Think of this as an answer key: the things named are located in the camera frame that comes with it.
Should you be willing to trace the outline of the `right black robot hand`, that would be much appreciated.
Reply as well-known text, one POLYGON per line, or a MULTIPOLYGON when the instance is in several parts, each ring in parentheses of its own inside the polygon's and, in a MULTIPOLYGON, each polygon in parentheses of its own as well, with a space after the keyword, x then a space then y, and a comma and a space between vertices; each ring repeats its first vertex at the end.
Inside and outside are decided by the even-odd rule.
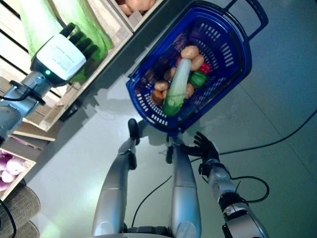
POLYGON ((180 148, 190 156, 201 157, 203 163, 207 163, 209 160, 220 162, 219 152, 214 144, 198 131, 194 136, 194 144, 195 146, 186 146, 185 144, 182 144, 180 148))

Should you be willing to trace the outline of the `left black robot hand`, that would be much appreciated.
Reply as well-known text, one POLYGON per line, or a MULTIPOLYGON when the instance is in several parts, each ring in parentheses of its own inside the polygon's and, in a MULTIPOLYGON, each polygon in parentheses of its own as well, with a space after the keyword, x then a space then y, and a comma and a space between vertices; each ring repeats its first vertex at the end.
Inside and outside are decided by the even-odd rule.
POLYGON ((31 71, 42 74, 51 87, 67 84, 99 49, 83 32, 71 35, 74 29, 69 23, 32 57, 31 71))

